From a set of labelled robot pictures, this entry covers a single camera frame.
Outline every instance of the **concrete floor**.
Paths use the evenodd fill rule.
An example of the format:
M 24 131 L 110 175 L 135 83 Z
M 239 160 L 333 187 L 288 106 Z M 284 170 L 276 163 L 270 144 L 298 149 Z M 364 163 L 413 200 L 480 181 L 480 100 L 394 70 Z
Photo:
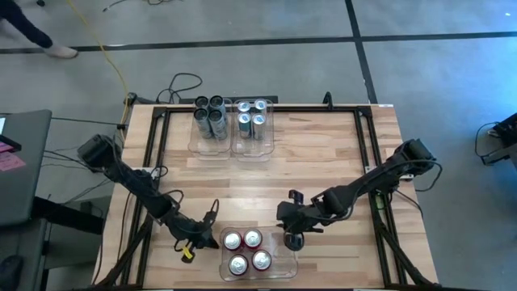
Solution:
M 148 6 L 128 0 L 76 0 L 104 44 L 147 44 L 352 36 L 343 0 L 184 0 Z M 95 45 L 63 1 L 20 6 L 62 44 Z M 511 0 L 355 0 L 362 36 L 517 31 Z M 0 49 L 30 48 L 3 24 Z M 379 103 L 393 103 L 402 136 L 420 137 L 444 166 L 442 178 L 418 195 L 439 281 L 449 287 L 512 290 L 517 285 L 517 172 L 508 162 L 484 167 L 473 153 L 484 123 L 517 112 L 517 38 L 364 43 Z M 130 91 L 154 97 L 179 72 L 200 75 L 184 94 L 278 95 L 282 103 L 367 103 L 353 43 L 170 48 L 111 52 Z M 42 54 L 0 54 L 0 112 L 48 108 L 54 116 L 118 122 L 124 93 L 102 53 L 63 61 Z M 178 87 L 194 82 L 184 78 Z M 82 144 L 111 126 L 55 120 L 48 149 Z M 483 146 L 494 146 L 481 141 Z M 73 150 L 65 151 L 74 154 Z M 423 188 L 430 177 L 418 178 Z M 102 177 L 45 167 L 38 195 L 64 201 Z M 112 186 L 90 197 L 109 196 Z M 88 284 L 93 266 L 51 272 L 49 290 Z

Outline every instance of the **can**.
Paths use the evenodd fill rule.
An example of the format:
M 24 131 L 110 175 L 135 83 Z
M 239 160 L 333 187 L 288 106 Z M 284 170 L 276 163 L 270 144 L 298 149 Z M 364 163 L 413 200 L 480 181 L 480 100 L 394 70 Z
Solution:
M 225 234 L 223 244 L 228 251 L 235 251 L 241 246 L 242 237 L 237 231 L 229 231 Z
M 210 98 L 210 102 L 208 104 L 210 112 L 214 110 L 219 110 L 226 120 L 225 100 L 222 97 L 220 97 L 219 95 L 215 95 L 212 98 Z
M 241 101 L 237 104 L 237 110 L 239 112 L 249 112 L 251 108 L 251 105 L 247 101 Z
M 194 105 L 196 108 L 203 108 L 208 110 L 208 98 L 204 96 L 199 96 L 195 99 Z
M 194 111 L 194 119 L 197 123 L 197 128 L 200 131 L 202 138 L 212 137 L 212 130 L 210 128 L 210 122 L 208 121 L 208 111 L 203 108 L 198 108 Z
M 262 140 L 265 135 L 266 117 L 260 113 L 253 115 L 253 138 L 256 140 Z
M 264 116 L 267 113 L 267 102 L 264 99 L 256 99 L 255 100 L 255 108 L 258 113 L 262 113 Z
M 234 255 L 229 260 L 229 271 L 234 276 L 241 276 L 248 270 L 248 260 L 243 255 Z
M 271 266 L 271 255 L 267 251 L 257 251 L 253 254 L 251 264 L 257 271 L 266 271 Z
M 239 134 L 242 138 L 251 137 L 251 115 L 250 113 L 239 113 Z
M 262 234 L 258 230 L 248 230 L 244 234 L 244 243 L 250 249 L 255 249 L 262 243 Z
M 213 136 L 218 140 L 226 139 L 228 133 L 226 132 L 226 121 L 223 114 L 219 110 L 213 110 L 208 114 L 208 121 L 212 128 Z

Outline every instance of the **person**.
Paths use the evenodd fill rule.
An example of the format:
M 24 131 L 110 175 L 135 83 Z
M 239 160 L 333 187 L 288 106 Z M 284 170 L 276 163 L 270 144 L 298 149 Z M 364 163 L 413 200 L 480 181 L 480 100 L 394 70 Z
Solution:
M 3 21 L 2 19 L 12 24 L 12 26 L 18 29 L 25 37 L 39 45 L 43 51 L 51 57 L 70 59 L 78 55 L 77 50 L 54 43 L 50 37 L 35 27 L 34 24 L 25 17 L 22 9 L 14 0 L 0 0 L 0 21 Z

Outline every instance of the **wooden tabletop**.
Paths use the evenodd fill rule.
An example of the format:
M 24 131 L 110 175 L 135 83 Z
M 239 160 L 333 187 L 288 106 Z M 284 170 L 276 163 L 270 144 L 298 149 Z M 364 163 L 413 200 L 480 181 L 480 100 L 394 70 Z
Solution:
M 126 137 L 123 160 L 141 167 L 144 159 L 153 106 L 135 106 Z M 383 160 L 402 143 L 393 107 L 372 106 L 376 135 Z M 363 174 L 353 115 L 336 113 L 275 113 L 275 151 L 269 162 L 204 162 L 187 149 L 190 140 L 189 113 L 175 113 L 166 144 L 164 165 L 169 174 L 160 190 L 181 189 L 185 193 L 182 213 L 200 220 L 214 199 L 221 209 L 213 226 L 219 241 L 228 226 L 273 226 L 276 206 L 288 200 L 296 189 L 305 200 L 323 190 L 347 184 Z M 154 141 L 157 149 L 161 124 Z M 363 122 L 368 137 L 366 122 Z M 371 164 L 373 155 L 368 147 Z M 153 153 L 155 163 L 156 151 Z M 417 199 L 413 184 L 402 183 L 400 190 Z M 119 247 L 122 213 L 128 192 L 117 185 L 111 199 L 104 230 L 103 263 L 99 278 L 115 265 Z M 131 197 L 124 226 L 123 250 L 127 243 L 132 210 Z M 401 248 L 429 280 L 436 282 L 435 268 L 419 211 L 403 198 L 393 195 L 392 203 Z M 292 279 L 225 282 L 219 275 L 221 250 L 196 251 L 192 264 L 181 262 L 173 249 L 169 230 L 155 225 L 145 274 L 146 288 L 359 288 L 383 286 L 373 234 L 368 196 L 361 196 L 350 219 L 325 228 L 324 234 L 306 234 L 305 247 L 297 253 L 298 273 Z M 387 247 L 393 281 L 393 256 Z M 130 282 L 136 279 L 138 261 L 133 260 Z

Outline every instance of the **clear plastic container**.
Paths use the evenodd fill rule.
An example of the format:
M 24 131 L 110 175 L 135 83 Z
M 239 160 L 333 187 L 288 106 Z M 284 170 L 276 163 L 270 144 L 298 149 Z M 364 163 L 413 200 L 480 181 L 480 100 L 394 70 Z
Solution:
M 275 121 L 273 116 L 273 103 L 270 100 L 264 100 L 267 104 L 265 110 L 259 111 L 255 107 L 256 101 L 259 99 L 240 99 L 233 104 L 233 142 L 232 152 L 240 162 L 266 162 L 269 161 L 271 153 L 275 149 Z M 246 137 L 246 133 L 239 129 L 239 111 L 237 106 L 240 102 L 248 102 L 251 105 L 249 113 L 253 119 L 254 114 L 262 113 L 266 117 L 265 129 L 262 139 L 254 138 L 253 125 L 251 125 L 251 135 Z
M 221 232 L 221 240 L 226 233 L 237 231 L 241 236 L 249 230 L 246 227 L 227 227 Z M 289 250 L 284 245 L 284 232 L 276 226 L 254 227 L 254 230 L 260 231 L 263 236 L 262 243 L 257 250 L 251 250 L 247 247 L 241 247 L 236 251 L 228 251 L 223 242 L 221 242 L 222 262 L 219 266 L 221 278 L 225 281 L 234 280 L 257 280 L 257 279 L 279 279 L 293 278 L 298 273 L 298 261 L 294 251 Z M 271 255 L 271 266 L 266 271 L 258 271 L 251 264 L 253 254 L 258 250 L 264 250 Z M 248 260 L 248 270 L 240 276 L 235 276 L 229 271 L 229 260 L 234 255 L 243 255 Z
M 204 138 L 198 128 L 197 122 L 192 117 L 191 140 L 188 143 L 188 150 L 201 160 L 226 160 L 230 157 L 232 145 L 233 128 L 233 106 L 230 99 L 224 99 L 226 109 L 226 133 L 227 137 L 218 140 L 215 137 Z

